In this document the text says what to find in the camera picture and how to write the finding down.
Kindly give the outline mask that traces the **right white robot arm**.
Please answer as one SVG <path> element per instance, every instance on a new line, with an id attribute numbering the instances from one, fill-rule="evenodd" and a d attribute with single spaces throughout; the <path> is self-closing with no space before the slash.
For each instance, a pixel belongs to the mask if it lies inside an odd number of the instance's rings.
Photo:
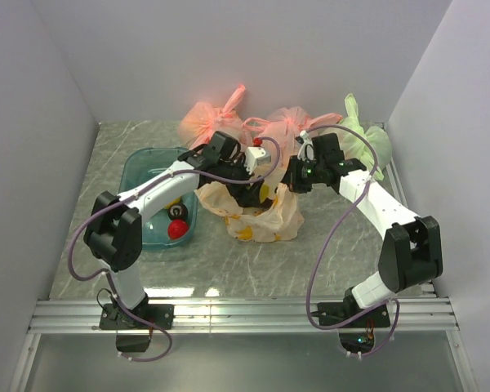
<path id="1" fill-rule="evenodd" d="M 297 194 L 310 192 L 316 184 L 332 188 L 363 213 L 383 240 L 376 272 L 345 292 L 337 325 L 361 326 L 383 301 L 443 273 L 435 218 L 409 210 L 377 183 L 373 169 L 346 158 L 336 134 L 310 137 L 302 131 L 297 140 L 301 147 L 288 161 L 283 184 Z"/>

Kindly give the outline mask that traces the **yellow fake lemon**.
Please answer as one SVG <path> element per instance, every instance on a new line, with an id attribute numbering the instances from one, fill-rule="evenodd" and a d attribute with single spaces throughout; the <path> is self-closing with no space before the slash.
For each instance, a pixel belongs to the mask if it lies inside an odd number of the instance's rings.
<path id="1" fill-rule="evenodd" d="M 181 197 L 176 198 L 172 202 L 168 203 L 164 208 L 165 209 L 169 209 L 171 206 L 173 206 L 175 204 L 178 204 L 178 203 L 181 203 L 181 201 L 182 201 L 182 198 Z"/>

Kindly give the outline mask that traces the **teal plastic tray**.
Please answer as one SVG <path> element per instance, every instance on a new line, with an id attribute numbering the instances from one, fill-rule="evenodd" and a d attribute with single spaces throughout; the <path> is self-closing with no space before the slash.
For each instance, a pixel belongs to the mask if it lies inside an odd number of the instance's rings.
<path id="1" fill-rule="evenodd" d="M 124 165 L 118 194 L 121 198 L 125 198 L 126 195 L 133 193 L 133 189 L 140 189 L 155 177 L 160 177 L 186 151 L 187 149 L 183 147 L 146 148 L 136 151 Z M 184 237 L 177 240 L 171 240 L 167 235 L 167 227 L 171 220 L 164 207 L 172 200 L 156 198 L 156 193 L 152 191 L 136 201 L 136 207 L 143 210 L 140 214 L 142 215 L 142 248 L 144 251 L 184 246 L 193 237 L 197 223 L 198 198 L 194 192 L 183 194 L 181 198 L 181 203 L 186 205 L 189 211 L 186 221 L 189 231 Z"/>

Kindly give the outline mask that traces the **red fake apple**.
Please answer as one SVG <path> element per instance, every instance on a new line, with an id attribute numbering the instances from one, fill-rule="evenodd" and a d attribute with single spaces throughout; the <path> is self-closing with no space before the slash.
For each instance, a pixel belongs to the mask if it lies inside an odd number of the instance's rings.
<path id="1" fill-rule="evenodd" d="M 167 227 L 167 235 L 171 240 L 184 237 L 189 231 L 189 225 L 185 220 L 172 220 Z"/>

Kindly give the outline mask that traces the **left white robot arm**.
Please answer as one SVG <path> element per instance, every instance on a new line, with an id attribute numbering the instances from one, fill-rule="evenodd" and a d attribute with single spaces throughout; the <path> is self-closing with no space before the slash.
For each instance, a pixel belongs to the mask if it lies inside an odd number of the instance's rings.
<path id="1" fill-rule="evenodd" d="M 228 185 L 235 198 L 257 197 L 262 180 L 253 177 L 254 171 L 270 162 L 271 155 L 260 141 L 242 148 L 232 136 L 218 131 L 208 143 L 183 152 L 145 183 L 96 198 L 83 240 L 112 283 L 123 323 L 138 328 L 148 318 L 149 298 L 137 265 L 147 221 L 174 199 L 213 181 Z"/>

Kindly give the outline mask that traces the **orange printed plastic bag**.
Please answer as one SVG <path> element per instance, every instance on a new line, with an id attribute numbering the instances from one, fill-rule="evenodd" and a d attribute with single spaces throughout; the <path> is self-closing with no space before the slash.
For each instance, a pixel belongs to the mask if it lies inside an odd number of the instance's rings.
<path id="1" fill-rule="evenodd" d="M 268 208 L 242 208 L 229 195 L 226 187 L 216 181 L 196 191 L 201 205 L 209 212 L 221 217 L 228 234 L 240 241 L 272 243 L 289 241 L 298 235 L 304 223 L 298 197 L 281 183 L 285 169 L 277 167 L 267 176 L 271 201 Z"/>

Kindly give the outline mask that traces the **dark purple fake mangosteen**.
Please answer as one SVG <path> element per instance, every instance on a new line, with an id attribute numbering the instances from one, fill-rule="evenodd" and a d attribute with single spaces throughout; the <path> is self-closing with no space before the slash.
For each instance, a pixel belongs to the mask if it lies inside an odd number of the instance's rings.
<path id="1" fill-rule="evenodd" d="M 167 209 L 167 216 L 171 221 L 187 221 L 189 211 L 183 203 L 175 203 Z"/>

